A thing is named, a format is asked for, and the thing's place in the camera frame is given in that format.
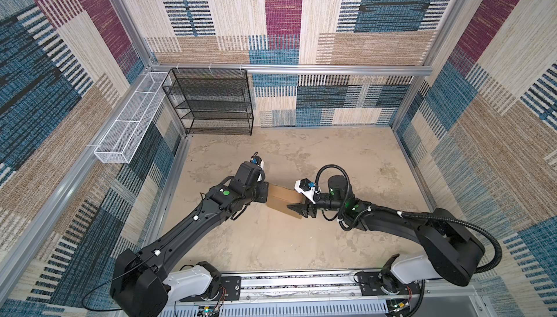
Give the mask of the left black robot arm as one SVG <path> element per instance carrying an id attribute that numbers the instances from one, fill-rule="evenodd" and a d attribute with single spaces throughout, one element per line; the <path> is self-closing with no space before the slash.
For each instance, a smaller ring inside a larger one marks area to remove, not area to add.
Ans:
<path id="1" fill-rule="evenodd" d="M 208 262 L 174 271 L 176 264 L 215 227 L 237 219 L 252 202 L 268 196 L 263 161 L 251 157 L 235 176 L 210 188 L 178 225 L 138 252 L 125 250 L 115 262 L 110 297 L 127 316 L 158 316 L 165 306 L 190 297 L 217 298 L 220 272 Z"/>

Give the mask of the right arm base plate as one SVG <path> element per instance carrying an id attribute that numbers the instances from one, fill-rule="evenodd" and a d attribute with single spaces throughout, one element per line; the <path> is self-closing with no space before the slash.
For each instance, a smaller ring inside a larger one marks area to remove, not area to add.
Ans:
<path id="1" fill-rule="evenodd" d="M 361 295 L 387 296 L 405 295 L 418 296 L 422 290 L 420 282 L 404 284 L 390 274 L 382 275 L 379 271 L 358 271 L 353 275 L 354 282 L 359 286 Z"/>

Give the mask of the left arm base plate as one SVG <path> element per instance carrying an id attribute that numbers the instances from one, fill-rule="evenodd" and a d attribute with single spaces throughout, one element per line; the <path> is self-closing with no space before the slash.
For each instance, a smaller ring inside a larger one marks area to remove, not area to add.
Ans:
<path id="1" fill-rule="evenodd" d="M 209 293 L 202 296 L 191 296 L 181 299 L 180 302 L 217 302 L 224 296 L 224 300 L 238 301 L 240 299 L 240 290 L 242 288 L 241 276 L 222 276 L 220 283 L 216 288 L 210 288 Z"/>

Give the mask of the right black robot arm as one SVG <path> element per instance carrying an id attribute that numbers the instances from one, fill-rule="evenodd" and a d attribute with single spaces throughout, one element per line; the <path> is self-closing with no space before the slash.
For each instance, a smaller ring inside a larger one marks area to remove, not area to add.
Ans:
<path id="1" fill-rule="evenodd" d="M 315 218 L 320 210 L 332 210 L 345 231 L 379 231 L 420 244 L 423 250 L 415 255 L 390 258 L 382 273 L 387 282 L 445 279 L 465 287 L 485 254 L 471 227 L 444 209 L 414 213 L 375 205 L 358 199 L 343 176 L 331 177 L 327 192 L 317 192 L 316 184 L 309 179 L 296 181 L 294 189 L 305 200 L 290 206 L 290 210 L 304 218 Z"/>

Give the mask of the brown cardboard box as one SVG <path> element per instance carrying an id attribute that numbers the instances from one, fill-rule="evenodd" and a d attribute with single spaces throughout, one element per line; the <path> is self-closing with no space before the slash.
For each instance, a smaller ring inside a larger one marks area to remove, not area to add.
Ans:
<path id="1" fill-rule="evenodd" d="M 293 218 L 302 219 L 303 216 L 293 210 L 290 210 L 288 205 L 303 204 L 304 201 L 305 197 L 296 192 L 294 189 L 287 189 L 283 186 L 277 186 L 270 183 L 268 188 L 268 197 L 265 204 L 272 210 L 279 211 Z"/>

